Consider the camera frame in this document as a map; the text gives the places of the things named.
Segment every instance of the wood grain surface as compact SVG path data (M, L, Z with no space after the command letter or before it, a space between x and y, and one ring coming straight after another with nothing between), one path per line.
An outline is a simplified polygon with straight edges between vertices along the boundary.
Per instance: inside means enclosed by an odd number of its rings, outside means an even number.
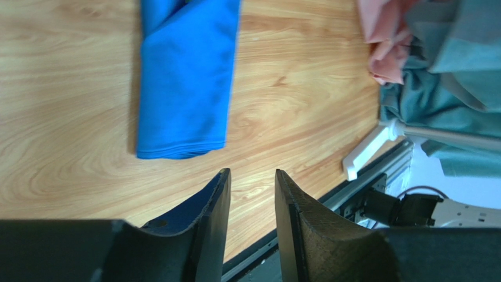
M225 260L275 228L275 169L313 197L376 124L355 0L245 0L224 149L134 155L138 0L0 0L0 217L141 225L232 169Z

